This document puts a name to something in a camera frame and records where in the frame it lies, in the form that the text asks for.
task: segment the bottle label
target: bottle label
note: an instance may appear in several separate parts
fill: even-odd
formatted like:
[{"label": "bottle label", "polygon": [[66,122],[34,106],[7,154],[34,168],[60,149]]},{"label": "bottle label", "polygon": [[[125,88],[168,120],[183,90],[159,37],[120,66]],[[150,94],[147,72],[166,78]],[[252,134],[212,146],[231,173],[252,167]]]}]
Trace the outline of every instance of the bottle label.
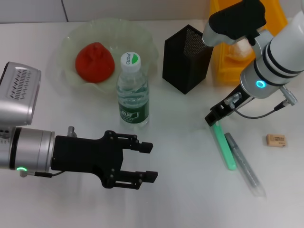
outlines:
[{"label": "bottle label", "polygon": [[122,119],[128,123],[141,123],[149,116],[149,101],[139,108],[127,108],[119,103],[119,113]]}]

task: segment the pen holder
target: pen holder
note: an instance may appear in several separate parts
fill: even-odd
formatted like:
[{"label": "pen holder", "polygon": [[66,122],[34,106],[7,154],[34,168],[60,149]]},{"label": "pen holder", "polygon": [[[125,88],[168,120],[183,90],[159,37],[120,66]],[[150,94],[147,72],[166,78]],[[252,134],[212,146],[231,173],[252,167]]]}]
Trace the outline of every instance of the pen holder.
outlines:
[{"label": "pen holder", "polygon": [[202,36],[187,25],[165,41],[162,78],[183,94],[206,77],[213,47],[206,46]]}]

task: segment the clear green bowl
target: clear green bowl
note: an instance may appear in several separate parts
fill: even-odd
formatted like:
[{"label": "clear green bowl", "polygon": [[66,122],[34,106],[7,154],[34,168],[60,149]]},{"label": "clear green bowl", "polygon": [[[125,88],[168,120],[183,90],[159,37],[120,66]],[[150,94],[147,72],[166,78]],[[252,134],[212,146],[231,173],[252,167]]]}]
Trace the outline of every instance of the clear green bowl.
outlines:
[{"label": "clear green bowl", "polygon": [[[100,83],[89,83],[83,80],[75,68],[77,54],[87,45],[100,42],[112,54],[115,71],[107,80]],[[150,32],[136,22],[122,19],[96,19],[87,22],[65,37],[57,58],[58,64],[65,72],[67,82],[73,87],[90,84],[98,90],[109,93],[116,89],[116,81],[121,71],[120,57],[128,51],[139,54],[142,71],[147,74],[150,64],[156,64],[158,51]]]}]

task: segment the eraser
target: eraser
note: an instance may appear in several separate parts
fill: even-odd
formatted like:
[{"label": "eraser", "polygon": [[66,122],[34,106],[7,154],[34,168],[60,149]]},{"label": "eraser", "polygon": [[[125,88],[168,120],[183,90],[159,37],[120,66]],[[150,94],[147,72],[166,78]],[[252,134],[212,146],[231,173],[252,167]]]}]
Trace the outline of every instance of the eraser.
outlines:
[{"label": "eraser", "polygon": [[286,146],[286,138],[283,134],[268,134],[267,146],[284,147]]}]

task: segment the red object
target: red object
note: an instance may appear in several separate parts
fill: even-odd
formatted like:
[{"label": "red object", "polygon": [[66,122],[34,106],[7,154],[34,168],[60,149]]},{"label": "red object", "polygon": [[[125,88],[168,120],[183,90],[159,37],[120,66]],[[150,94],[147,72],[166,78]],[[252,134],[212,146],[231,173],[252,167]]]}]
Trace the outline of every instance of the red object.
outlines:
[{"label": "red object", "polygon": [[78,53],[75,67],[82,79],[98,83],[112,75],[115,63],[111,53],[101,43],[96,42],[89,44]]}]

